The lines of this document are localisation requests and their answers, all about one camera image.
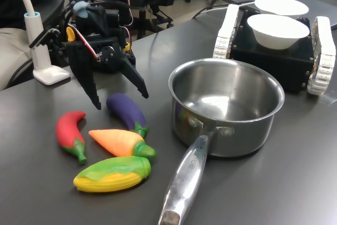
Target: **toy vegetable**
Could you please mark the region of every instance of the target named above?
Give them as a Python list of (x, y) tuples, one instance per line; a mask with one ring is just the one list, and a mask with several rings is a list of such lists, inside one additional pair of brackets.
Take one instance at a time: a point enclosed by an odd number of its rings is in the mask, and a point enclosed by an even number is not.
[(143, 156), (151, 158), (156, 152), (144, 139), (131, 131), (119, 129), (91, 130), (89, 135), (115, 156)]
[(63, 114), (56, 124), (56, 137), (61, 147), (78, 157), (81, 164), (86, 163), (84, 140), (77, 128), (77, 122), (85, 112), (73, 111)]
[(146, 136), (147, 124), (140, 108), (123, 93), (114, 93), (106, 100), (107, 108), (125, 123), (126, 127), (142, 138)]
[(137, 156), (110, 158), (89, 166), (74, 179), (84, 192), (112, 192), (133, 187), (151, 172), (148, 159)]

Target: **pot rim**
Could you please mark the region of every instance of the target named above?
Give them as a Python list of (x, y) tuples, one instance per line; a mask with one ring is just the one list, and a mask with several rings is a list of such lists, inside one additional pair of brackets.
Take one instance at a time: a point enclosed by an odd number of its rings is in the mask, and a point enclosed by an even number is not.
[[(272, 112), (270, 112), (269, 114), (267, 114), (265, 116), (262, 116), (262, 117), (256, 118), (256, 119), (252, 119), (252, 120), (245, 120), (245, 121), (221, 120), (221, 119), (217, 119), (217, 118), (213, 118), (213, 117), (208, 117), (208, 116), (203, 116), (202, 114), (199, 114), (198, 112), (196, 112), (195, 110), (189, 108), (183, 102), (181, 102), (177, 98), (177, 96), (175, 95), (175, 93), (173, 91), (173, 80), (177, 76), (177, 74), (179, 72), (181, 72), (183, 69), (187, 68), (188, 66), (196, 64), (198, 62), (219, 62), (219, 63), (227, 63), (227, 64), (232, 64), (232, 65), (238, 65), (239, 64), (239, 65), (243, 65), (243, 66), (246, 66), (248, 68), (257, 70), (261, 74), (265, 75), (270, 80), (270, 82), (276, 87), (276, 90), (279, 93), (279, 103), (278, 103), (277, 107)], [(264, 120), (266, 118), (269, 118), (269, 117), (273, 116), (279, 109), (281, 109), (281, 107), (283, 106), (283, 103), (284, 103), (284, 97), (285, 97), (284, 90), (283, 90), (282, 86), (280, 85), (280, 83), (271, 74), (269, 74), (268, 72), (266, 72), (263, 69), (260, 69), (260, 68), (258, 68), (256, 66), (254, 66), (254, 65), (251, 65), (249, 63), (244, 63), (244, 62), (241, 62), (241, 61), (229, 60), (229, 59), (220, 59), (220, 58), (204, 58), (204, 59), (193, 60), (193, 61), (189, 61), (187, 63), (184, 63), (184, 64), (178, 66), (171, 73), (171, 75), (170, 75), (170, 77), (168, 79), (169, 79), (168, 80), (168, 84), (169, 84), (168, 87), (170, 88), (170, 92), (171, 92), (172, 96), (175, 98), (175, 100), (177, 100), (179, 102), (179, 104), (181, 106), (183, 106), (185, 109), (187, 109), (188, 111), (193, 112), (195, 115), (198, 115), (198, 116), (200, 116), (202, 118), (205, 118), (205, 119), (208, 119), (208, 120), (219, 121), (219, 122), (224, 122), (224, 123), (226, 123), (226, 122), (227, 123), (228, 122), (230, 122), (230, 123), (249, 123), (249, 122), (261, 121), (261, 120)]]

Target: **stainless steel saucepan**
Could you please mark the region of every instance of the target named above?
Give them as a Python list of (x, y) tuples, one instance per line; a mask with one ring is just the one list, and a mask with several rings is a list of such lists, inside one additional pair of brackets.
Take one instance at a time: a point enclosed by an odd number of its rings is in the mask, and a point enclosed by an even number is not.
[(164, 198), (159, 225), (180, 225), (200, 184), (207, 154), (235, 157), (265, 142), (284, 91), (253, 65), (215, 58), (176, 68), (168, 84), (173, 96), (172, 127), (190, 145)]

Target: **orange carrot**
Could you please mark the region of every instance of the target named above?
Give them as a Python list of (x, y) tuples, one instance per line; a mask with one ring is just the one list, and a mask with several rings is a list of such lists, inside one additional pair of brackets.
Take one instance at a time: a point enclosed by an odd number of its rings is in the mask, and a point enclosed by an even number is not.
[(89, 135), (115, 156), (143, 156), (151, 158), (156, 152), (145, 144), (137, 133), (119, 129), (91, 130)]

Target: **toy chili pepper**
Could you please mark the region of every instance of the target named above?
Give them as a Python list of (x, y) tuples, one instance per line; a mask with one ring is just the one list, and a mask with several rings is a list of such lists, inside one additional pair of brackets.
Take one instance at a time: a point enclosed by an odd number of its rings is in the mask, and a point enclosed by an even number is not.
[(140, 108), (123, 93), (114, 93), (106, 100), (107, 108), (122, 119), (126, 127), (142, 138), (146, 136), (147, 124)]
[(61, 147), (78, 157), (81, 164), (86, 163), (84, 140), (77, 128), (77, 122), (85, 112), (73, 111), (63, 114), (56, 124), (56, 137)]

